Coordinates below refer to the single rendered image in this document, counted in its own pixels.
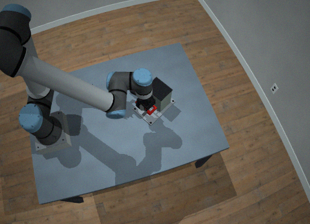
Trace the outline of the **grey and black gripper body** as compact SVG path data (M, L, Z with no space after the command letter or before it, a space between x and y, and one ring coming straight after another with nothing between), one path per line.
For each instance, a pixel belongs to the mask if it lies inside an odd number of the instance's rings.
M153 98L152 95L150 98L145 99L145 100L137 98L136 102L138 102L139 104L142 104L145 111L148 111L154 104L156 104L156 100Z

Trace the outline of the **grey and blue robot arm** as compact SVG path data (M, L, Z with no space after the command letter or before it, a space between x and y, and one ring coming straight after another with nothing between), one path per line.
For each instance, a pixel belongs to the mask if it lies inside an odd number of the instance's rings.
M49 116L54 91L100 109L111 119L125 117L127 90L142 100L151 97L153 78L145 68L110 72L107 92L40 60L30 21L30 11L19 4L8 4L0 12L0 70L13 78L23 77L28 101L19 112L19 124L41 144L52 145L62 134L60 121Z

